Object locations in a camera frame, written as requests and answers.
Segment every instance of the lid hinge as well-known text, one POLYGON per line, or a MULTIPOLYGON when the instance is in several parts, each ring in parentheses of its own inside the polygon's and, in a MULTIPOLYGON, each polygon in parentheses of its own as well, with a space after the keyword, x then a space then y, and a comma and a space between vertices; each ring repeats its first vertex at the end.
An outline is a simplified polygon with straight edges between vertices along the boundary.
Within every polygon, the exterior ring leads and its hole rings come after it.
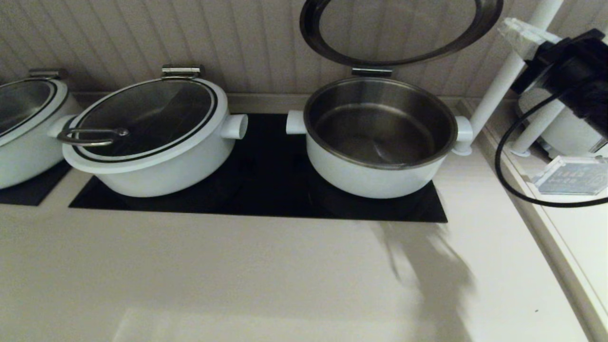
POLYGON ((162 79, 196 79, 205 74, 203 65, 171 65, 162 66, 162 79))
POLYGON ((57 69, 29 69, 27 72, 30 79, 62 80, 67 78, 67 70, 57 69))
POLYGON ((390 77, 393 69, 352 68, 351 74, 353 76, 390 77))

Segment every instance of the pot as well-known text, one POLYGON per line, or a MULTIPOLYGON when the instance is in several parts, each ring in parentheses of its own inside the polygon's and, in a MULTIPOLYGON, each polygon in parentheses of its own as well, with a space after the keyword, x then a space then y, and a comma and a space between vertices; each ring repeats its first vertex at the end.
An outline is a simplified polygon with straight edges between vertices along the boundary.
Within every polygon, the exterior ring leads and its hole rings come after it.
POLYGON ((49 136, 62 117, 82 110, 64 70, 33 69, 25 80, 0 86, 0 189, 27 181, 63 159, 61 143, 49 136))
POLYGON ((300 15, 306 43, 323 57, 351 66, 353 75, 364 76, 330 83, 308 99, 304 111, 288 114, 287 134, 306 134, 308 158, 319 175, 350 194, 401 197, 424 187, 457 141, 472 140, 466 118, 455 117, 433 94, 387 78, 390 67, 440 58, 472 44, 502 11, 502 0, 471 0, 469 5, 471 11, 455 9, 449 1, 354 6, 306 0, 300 15), (414 32, 406 39, 411 51, 399 44, 404 28, 414 32), (418 37, 423 41, 412 44, 418 37), (437 41, 424 41, 430 37, 437 41))
POLYGON ((368 198, 424 187, 471 125, 431 93, 377 77, 340 80, 290 111, 287 134, 306 134, 315 170, 332 185, 368 198))
POLYGON ((244 137, 247 116, 230 115, 226 93, 200 70, 165 66, 162 78, 91 105, 58 135, 66 161, 132 197, 170 194, 209 176, 244 137))

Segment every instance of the metal handle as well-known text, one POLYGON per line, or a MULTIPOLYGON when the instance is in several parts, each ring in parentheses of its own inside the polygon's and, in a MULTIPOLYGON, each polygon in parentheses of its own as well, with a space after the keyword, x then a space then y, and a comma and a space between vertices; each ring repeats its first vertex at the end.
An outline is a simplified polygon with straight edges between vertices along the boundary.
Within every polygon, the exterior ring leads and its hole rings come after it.
POLYGON ((95 129, 95 128, 68 128, 67 130, 61 131, 57 136, 61 142, 74 146, 84 147, 95 147, 95 146, 107 146, 111 145, 117 138, 122 138, 129 135, 129 131, 126 128, 116 128, 115 130, 110 129, 95 129), (107 133, 116 136, 116 138, 106 139, 79 139, 72 138, 72 133, 107 133))

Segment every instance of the glass lid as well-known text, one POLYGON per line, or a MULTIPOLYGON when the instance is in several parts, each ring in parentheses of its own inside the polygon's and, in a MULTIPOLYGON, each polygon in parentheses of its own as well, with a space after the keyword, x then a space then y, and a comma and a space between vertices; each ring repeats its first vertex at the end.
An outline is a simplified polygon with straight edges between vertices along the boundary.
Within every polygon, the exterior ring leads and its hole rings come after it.
POLYGON ((393 66, 456 52, 496 23, 502 0, 307 0, 304 39, 350 66, 393 66))
MULTIPOLYGON (((200 82, 156 80, 107 98, 88 111, 77 127, 127 129, 128 135, 112 144, 85 150, 99 156, 132 156, 187 139, 209 121, 216 103, 213 90, 200 82)), ((78 133, 82 140, 99 137, 100 133, 78 133)))
POLYGON ((50 82, 28 80, 0 87, 0 136, 39 113, 55 94, 50 82))

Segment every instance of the cooking pot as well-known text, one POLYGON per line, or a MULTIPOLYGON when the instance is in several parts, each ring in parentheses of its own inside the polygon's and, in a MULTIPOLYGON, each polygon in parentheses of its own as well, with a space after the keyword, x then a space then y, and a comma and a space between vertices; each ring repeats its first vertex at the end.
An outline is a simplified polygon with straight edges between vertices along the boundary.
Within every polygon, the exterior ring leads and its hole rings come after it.
MULTIPOLYGON (((368 77, 338 80, 317 90, 308 99, 304 111, 289 112, 286 132, 306 134, 306 151, 315 170, 346 192, 368 198, 411 194, 433 178, 457 141, 472 140, 471 124, 465 117, 455 117, 433 94, 385 78, 392 73, 386 67, 438 58, 475 42, 498 20, 502 0, 472 0, 475 15, 471 24, 453 41, 417 56, 389 61, 377 58, 382 51, 394 57, 388 49, 376 47, 375 55, 364 59, 368 55, 366 49, 345 50, 336 38, 324 38, 325 34, 335 35, 342 27, 328 22, 339 21, 343 13, 356 12, 341 8, 348 2, 336 1, 333 7, 331 2, 306 1, 300 16, 302 35, 316 52, 352 66, 355 75, 368 77), (322 18, 326 9, 330 17, 322 18)), ((414 10, 403 7, 401 1, 393 3, 391 10, 382 9, 384 16, 394 11, 414 10)), ((378 5, 369 5, 372 7, 367 14, 374 16, 378 5)), ((428 19, 432 13, 422 14, 420 17, 428 19)))
POLYGON ((247 130, 230 115, 226 93, 201 67, 164 66, 163 77, 97 101, 58 134, 63 156, 109 188, 153 197, 189 187, 228 158, 247 130))
POLYGON ((82 110, 62 69, 32 69, 30 77, 0 86, 0 189, 27 181, 63 159, 61 143, 49 136, 62 117, 82 110))

